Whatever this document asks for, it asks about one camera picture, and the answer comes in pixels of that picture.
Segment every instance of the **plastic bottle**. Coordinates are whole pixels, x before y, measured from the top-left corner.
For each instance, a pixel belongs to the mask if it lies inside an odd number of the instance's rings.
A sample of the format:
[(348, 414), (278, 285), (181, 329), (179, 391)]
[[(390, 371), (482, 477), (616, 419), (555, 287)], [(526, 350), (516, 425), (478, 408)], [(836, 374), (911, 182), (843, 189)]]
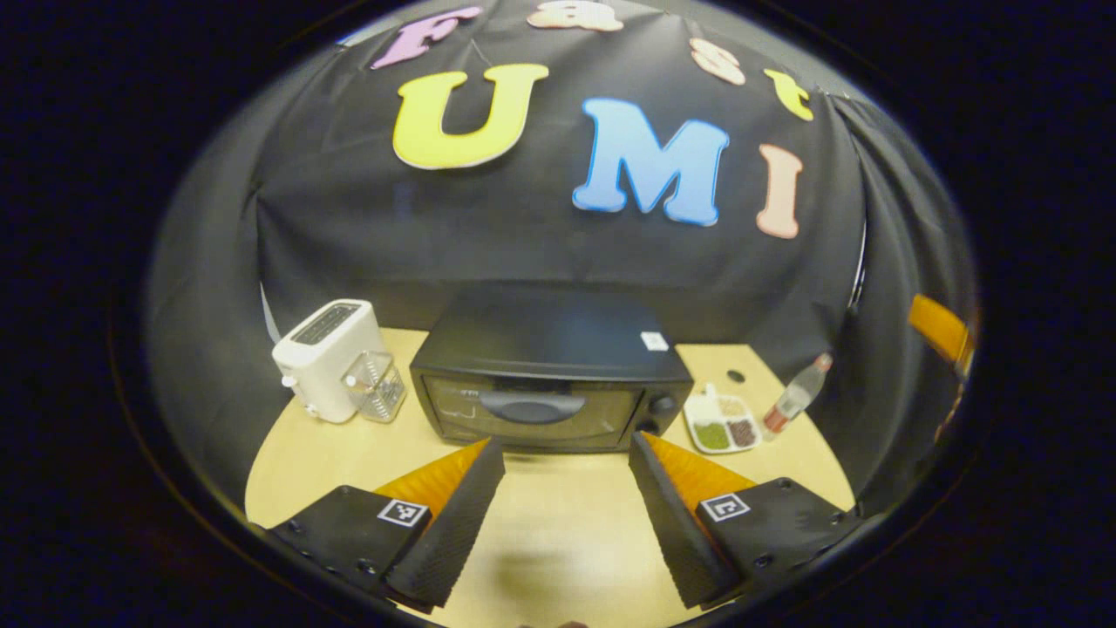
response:
[(812, 365), (802, 369), (795, 376), (795, 379), (790, 380), (782, 397), (763, 417), (764, 441), (773, 441), (782, 434), (787, 424), (795, 421), (817, 398), (818, 394), (821, 393), (821, 386), (826, 383), (826, 374), (829, 373), (829, 367), (833, 364), (833, 356), (822, 354)]

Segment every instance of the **orange object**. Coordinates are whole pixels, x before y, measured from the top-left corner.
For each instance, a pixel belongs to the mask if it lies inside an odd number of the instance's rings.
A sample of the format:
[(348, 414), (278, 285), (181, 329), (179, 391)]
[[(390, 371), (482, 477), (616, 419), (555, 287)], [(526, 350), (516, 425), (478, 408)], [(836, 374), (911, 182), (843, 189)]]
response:
[(685, 504), (686, 512), (710, 540), (712, 537), (698, 519), (698, 504), (711, 497), (756, 486), (754, 482), (738, 473), (645, 432), (636, 434), (635, 438), (645, 438), (651, 445), (658, 463), (663, 465), (663, 471), (671, 479), (674, 491)]
[(939, 356), (954, 366), (963, 376), (972, 363), (973, 337), (968, 326), (936, 300), (916, 293), (911, 302), (907, 322), (926, 338)]
[(431, 523), (445, 508), (450, 496), (458, 490), (462, 479), (477, 461), (490, 438), (474, 443), (449, 456), (400, 476), (373, 491), (373, 493), (430, 508)]

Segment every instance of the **grains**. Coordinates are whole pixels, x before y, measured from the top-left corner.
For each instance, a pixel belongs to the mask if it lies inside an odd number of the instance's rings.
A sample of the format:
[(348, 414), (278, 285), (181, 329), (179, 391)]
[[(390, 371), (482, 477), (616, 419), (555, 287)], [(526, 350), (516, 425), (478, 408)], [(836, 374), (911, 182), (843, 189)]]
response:
[(721, 416), (723, 417), (739, 417), (745, 412), (744, 405), (731, 397), (719, 397), (716, 404), (721, 408)]

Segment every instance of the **toaster oven handle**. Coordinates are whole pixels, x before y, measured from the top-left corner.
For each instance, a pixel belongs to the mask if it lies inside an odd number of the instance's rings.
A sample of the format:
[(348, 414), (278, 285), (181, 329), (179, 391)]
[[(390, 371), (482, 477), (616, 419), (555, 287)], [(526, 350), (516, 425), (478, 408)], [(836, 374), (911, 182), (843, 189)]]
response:
[(545, 426), (565, 422), (585, 407), (584, 397), (541, 393), (480, 392), (481, 406), (506, 422)]

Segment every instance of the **toaster oven door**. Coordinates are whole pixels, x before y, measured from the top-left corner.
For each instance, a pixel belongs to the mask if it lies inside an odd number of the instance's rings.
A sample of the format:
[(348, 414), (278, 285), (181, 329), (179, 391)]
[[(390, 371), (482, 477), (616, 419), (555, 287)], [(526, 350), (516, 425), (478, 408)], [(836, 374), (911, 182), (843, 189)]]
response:
[(517, 386), (433, 376), (423, 381), (442, 436), (499, 436), (508, 445), (554, 450), (616, 447), (642, 395), (607, 383)]

